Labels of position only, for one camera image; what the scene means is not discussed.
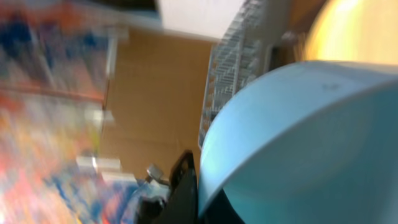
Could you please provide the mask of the light blue bowl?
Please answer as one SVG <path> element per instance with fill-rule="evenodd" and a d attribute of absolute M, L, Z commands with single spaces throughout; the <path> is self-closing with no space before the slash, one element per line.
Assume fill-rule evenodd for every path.
<path fill-rule="evenodd" d="M 203 142 L 198 214 L 245 223 L 397 222 L 397 67 L 311 61 L 239 91 Z"/>

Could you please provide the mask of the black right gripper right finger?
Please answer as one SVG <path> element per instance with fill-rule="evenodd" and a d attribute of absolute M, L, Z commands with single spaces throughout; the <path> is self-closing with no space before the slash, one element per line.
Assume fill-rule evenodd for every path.
<path fill-rule="evenodd" d="M 198 222 L 199 224 L 244 224 L 223 189 L 219 191 L 204 214 L 199 216 Z"/>

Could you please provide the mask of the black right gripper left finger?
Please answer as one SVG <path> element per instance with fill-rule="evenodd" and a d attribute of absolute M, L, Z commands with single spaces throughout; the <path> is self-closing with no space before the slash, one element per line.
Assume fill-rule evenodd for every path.
<path fill-rule="evenodd" d="M 198 182 L 193 152 L 185 150 L 170 170 L 170 197 L 160 223 L 194 224 L 198 217 Z"/>

